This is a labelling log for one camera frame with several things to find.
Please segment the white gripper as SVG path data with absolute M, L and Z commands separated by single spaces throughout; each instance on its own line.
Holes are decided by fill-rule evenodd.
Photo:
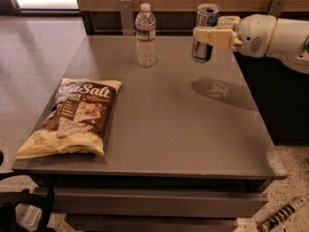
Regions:
M 242 55 L 261 58 L 267 52 L 276 24 L 273 15 L 253 14 L 243 20 L 235 15 L 221 16 L 217 21 L 219 29 L 195 27 L 193 37 L 202 44 L 221 49 L 235 46 Z

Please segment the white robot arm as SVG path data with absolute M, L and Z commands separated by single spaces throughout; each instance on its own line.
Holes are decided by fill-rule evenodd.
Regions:
M 245 18 L 222 16 L 214 27 L 195 27 L 202 44 L 234 49 L 254 58 L 270 57 L 299 73 L 309 73 L 309 22 L 253 14 Z

